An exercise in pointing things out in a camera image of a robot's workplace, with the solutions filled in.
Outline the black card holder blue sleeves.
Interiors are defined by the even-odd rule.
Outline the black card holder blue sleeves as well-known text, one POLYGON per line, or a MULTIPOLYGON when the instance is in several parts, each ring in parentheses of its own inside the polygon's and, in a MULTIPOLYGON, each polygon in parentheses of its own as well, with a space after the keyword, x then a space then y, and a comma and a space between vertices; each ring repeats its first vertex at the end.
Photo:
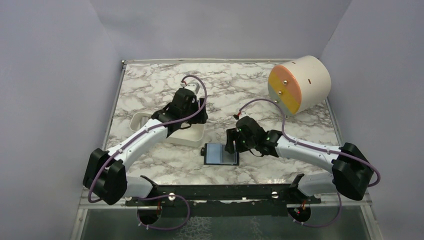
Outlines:
POLYGON ((239 153, 228 153, 221 143, 206 143, 200 150, 204 165, 239 166, 239 153))

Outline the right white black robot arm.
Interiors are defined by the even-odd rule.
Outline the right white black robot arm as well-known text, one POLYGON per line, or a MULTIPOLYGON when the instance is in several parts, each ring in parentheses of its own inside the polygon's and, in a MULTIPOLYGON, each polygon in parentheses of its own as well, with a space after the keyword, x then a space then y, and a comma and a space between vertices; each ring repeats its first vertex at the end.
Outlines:
POLYGON ((312 175, 298 174, 286 195, 300 204, 318 194, 339 193, 360 201, 363 199, 375 170, 352 143, 326 146, 298 140, 279 130, 264 130, 253 118, 239 119, 226 130, 224 150, 229 154, 256 150, 260 156, 273 156, 305 162, 325 170, 312 175))

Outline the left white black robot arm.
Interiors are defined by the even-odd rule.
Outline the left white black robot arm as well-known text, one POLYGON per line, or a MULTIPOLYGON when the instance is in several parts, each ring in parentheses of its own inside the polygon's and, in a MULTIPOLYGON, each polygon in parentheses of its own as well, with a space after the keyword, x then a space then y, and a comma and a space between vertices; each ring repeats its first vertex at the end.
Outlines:
POLYGON ((107 149, 96 148, 89 156, 83 177, 88 201, 115 204, 128 190, 127 170, 143 154, 174 132, 205 124, 206 97, 198 98, 200 86, 190 83, 179 88, 170 103, 123 142, 107 149))

